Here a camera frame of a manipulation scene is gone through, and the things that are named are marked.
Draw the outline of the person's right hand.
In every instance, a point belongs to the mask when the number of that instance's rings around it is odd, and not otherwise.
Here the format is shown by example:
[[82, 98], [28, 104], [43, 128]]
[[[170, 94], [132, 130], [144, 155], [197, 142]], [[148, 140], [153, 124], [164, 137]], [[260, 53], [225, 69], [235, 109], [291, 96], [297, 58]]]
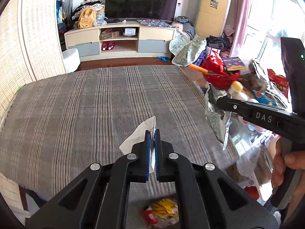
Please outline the person's right hand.
[[284, 179], [284, 170], [286, 167], [292, 170], [304, 171], [304, 150], [291, 152], [282, 157], [281, 139], [279, 138], [275, 145], [275, 156], [273, 159], [273, 172], [271, 176], [271, 185], [273, 188], [282, 184]]

